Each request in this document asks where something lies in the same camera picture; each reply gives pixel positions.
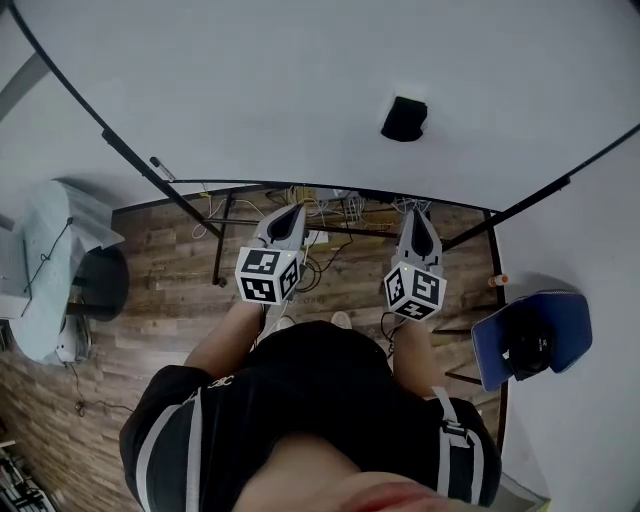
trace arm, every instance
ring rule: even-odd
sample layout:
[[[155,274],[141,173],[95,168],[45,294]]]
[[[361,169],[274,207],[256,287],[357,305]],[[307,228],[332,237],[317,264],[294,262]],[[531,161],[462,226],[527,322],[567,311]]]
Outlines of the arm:
[[[214,379],[235,372],[260,334],[262,305],[238,302],[222,323],[189,354],[184,366],[200,368]]]
[[[433,396],[433,386],[445,386],[424,322],[407,321],[398,327],[394,345],[393,373],[398,384],[421,397]]]

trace floor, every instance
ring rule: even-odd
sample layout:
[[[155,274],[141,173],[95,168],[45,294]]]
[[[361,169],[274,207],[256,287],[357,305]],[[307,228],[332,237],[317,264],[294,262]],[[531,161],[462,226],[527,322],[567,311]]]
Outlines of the floor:
[[[223,196],[212,198],[214,208]],[[281,193],[264,192],[236,196],[249,200],[267,213],[278,208]],[[208,213],[205,197],[194,205]],[[382,210],[367,213],[366,210]],[[480,212],[432,204],[431,220],[442,239],[482,221]],[[344,225],[342,214],[323,213],[328,224]],[[231,217],[259,219],[249,203],[234,203]],[[393,232],[401,214],[389,206],[367,203],[362,222],[351,218],[351,227],[387,229]],[[313,219],[321,224],[320,215]],[[114,230],[124,235],[122,246],[131,274],[131,290],[121,316],[111,323],[92,324],[91,358],[76,366],[79,391],[87,401],[103,400],[134,407],[153,374],[168,364],[181,364],[189,351],[209,332],[227,309],[238,300],[233,277],[239,247],[253,233],[252,226],[228,226],[221,260],[221,275],[228,285],[211,286],[217,241],[209,234],[194,239],[193,222],[174,205],[157,206],[114,216]],[[331,234],[329,243],[314,245],[309,254],[325,266],[349,235]],[[388,349],[380,332],[385,310],[382,277],[389,271],[394,240],[354,236],[323,274],[311,292],[299,294],[287,314],[297,321],[330,319],[345,310],[353,326]],[[489,288],[492,261],[486,236],[476,237],[447,252],[448,279],[443,310],[430,326],[445,329],[470,327],[485,312],[475,306],[495,304]],[[311,279],[303,277],[304,286]],[[272,310],[275,317],[279,312]],[[445,370],[477,376],[468,336],[434,335],[433,344]],[[118,452],[118,432],[128,411],[89,405],[84,417],[74,408],[78,400],[71,369],[41,366],[13,349],[0,354],[0,414],[10,437],[18,440],[18,451],[41,485],[64,511],[138,511],[124,485]],[[453,396],[471,400],[496,436],[500,394],[485,393],[479,386],[450,380]]]

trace shoe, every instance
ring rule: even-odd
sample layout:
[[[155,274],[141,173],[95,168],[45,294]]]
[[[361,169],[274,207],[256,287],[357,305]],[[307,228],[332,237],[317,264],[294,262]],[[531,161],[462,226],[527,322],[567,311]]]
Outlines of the shoe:
[[[283,316],[276,322],[276,326],[273,331],[282,331],[283,329],[288,329],[289,327],[293,327],[294,325],[296,325],[296,323],[293,321],[293,318],[291,318],[290,316]]]
[[[341,329],[351,329],[351,318],[344,311],[336,311],[331,317],[331,323],[337,325]]]

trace black shirt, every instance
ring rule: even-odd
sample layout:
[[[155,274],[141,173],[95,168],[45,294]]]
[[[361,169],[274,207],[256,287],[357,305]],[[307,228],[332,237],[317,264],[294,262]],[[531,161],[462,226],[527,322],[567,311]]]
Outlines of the black shirt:
[[[500,476],[497,449],[474,406],[451,401],[458,421],[482,440],[488,483],[480,504],[488,505]],[[223,512],[291,432],[323,437],[362,471],[397,473],[435,489],[442,416],[438,400],[394,381],[375,342],[312,322],[272,334],[230,377],[163,368],[122,429],[120,449],[143,509],[173,512],[190,503]]]

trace person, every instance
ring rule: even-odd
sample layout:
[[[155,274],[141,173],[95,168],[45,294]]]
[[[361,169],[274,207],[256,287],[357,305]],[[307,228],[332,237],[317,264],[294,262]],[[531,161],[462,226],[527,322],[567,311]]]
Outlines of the person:
[[[477,509],[433,490],[445,409],[434,389],[445,377],[424,323],[396,330],[391,372],[344,312],[331,323],[283,317],[252,350],[264,317],[259,304],[235,304],[184,366],[151,380],[120,434],[126,483],[145,511]],[[498,451],[474,406],[451,404],[481,440],[478,503],[488,506]],[[465,461],[451,458],[452,481],[471,478]]]

